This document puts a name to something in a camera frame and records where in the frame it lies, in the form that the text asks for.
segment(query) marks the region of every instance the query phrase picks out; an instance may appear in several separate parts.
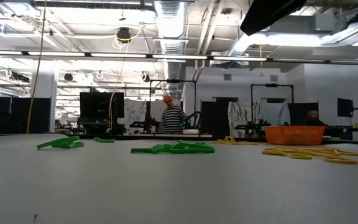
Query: ventilation duct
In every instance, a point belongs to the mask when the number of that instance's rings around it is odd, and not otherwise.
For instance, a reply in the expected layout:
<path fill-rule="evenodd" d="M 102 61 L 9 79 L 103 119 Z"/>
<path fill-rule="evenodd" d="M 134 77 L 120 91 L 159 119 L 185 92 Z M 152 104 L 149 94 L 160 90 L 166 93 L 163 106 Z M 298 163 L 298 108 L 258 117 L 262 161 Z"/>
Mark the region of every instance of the ventilation duct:
<path fill-rule="evenodd" d="M 158 35 L 162 38 L 181 39 L 185 37 L 185 21 L 187 2 L 179 1 L 154 1 L 157 13 Z M 161 40 L 163 54 L 184 54 L 185 43 L 181 40 Z M 182 63 L 164 62 L 165 79 L 184 80 L 186 75 Z M 181 99 L 183 84 L 169 84 L 164 87 L 165 94 L 172 95 L 177 101 Z"/>

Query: black screen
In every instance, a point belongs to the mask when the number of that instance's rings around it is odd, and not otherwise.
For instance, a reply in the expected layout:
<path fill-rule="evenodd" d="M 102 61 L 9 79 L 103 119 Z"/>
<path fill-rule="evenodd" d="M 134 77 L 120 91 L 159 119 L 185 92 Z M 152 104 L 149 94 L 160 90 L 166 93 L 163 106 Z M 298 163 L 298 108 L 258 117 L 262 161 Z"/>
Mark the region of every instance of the black screen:
<path fill-rule="evenodd" d="M 108 118 L 112 93 L 80 93 L 81 118 Z M 124 93 L 114 93 L 112 113 L 117 118 L 124 117 Z"/>
<path fill-rule="evenodd" d="M 340 117 L 353 117 L 353 101 L 338 98 L 337 102 L 337 115 Z"/>

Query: red cap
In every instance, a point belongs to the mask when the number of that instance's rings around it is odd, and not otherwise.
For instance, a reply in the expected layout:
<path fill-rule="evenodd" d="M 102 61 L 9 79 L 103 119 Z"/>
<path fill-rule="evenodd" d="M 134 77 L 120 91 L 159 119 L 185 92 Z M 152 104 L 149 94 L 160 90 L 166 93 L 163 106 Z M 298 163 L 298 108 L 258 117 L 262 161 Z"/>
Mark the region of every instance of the red cap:
<path fill-rule="evenodd" d="M 164 102 L 168 103 L 168 102 L 171 102 L 172 101 L 172 96 L 170 95 L 165 95 L 164 96 Z"/>

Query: white cloth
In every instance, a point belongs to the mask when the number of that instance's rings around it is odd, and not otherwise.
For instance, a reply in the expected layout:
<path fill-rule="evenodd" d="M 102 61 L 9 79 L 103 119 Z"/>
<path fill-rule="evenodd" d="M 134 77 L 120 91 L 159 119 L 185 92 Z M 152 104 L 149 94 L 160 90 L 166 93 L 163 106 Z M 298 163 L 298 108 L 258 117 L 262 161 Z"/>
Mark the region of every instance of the white cloth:
<path fill-rule="evenodd" d="M 254 121 L 259 120 L 259 103 L 254 103 Z M 245 125 L 251 121 L 251 104 L 230 102 L 227 107 L 229 118 L 230 136 L 234 138 L 244 138 L 244 130 L 235 130 L 237 125 Z"/>
<path fill-rule="evenodd" d="M 262 103 L 260 106 L 260 118 L 272 125 L 291 124 L 288 103 Z"/>
<path fill-rule="evenodd" d="M 118 118 L 117 122 L 125 126 L 127 134 L 132 134 L 134 131 L 143 131 L 142 128 L 130 128 L 129 125 L 134 121 L 144 121 L 146 116 L 146 101 L 125 99 L 124 112 L 125 118 Z"/>

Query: striped shirt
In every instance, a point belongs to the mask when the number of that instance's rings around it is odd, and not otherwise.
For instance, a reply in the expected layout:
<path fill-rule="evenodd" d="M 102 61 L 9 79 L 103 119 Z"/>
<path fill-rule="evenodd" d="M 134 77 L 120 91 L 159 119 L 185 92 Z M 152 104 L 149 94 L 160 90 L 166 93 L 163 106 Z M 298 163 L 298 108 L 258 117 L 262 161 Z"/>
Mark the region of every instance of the striped shirt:
<path fill-rule="evenodd" d="M 185 112 L 180 106 L 175 105 L 173 108 L 166 108 L 162 114 L 164 123 L 164 133 L 183 134 L 181 122 L 186 118 Z"/>

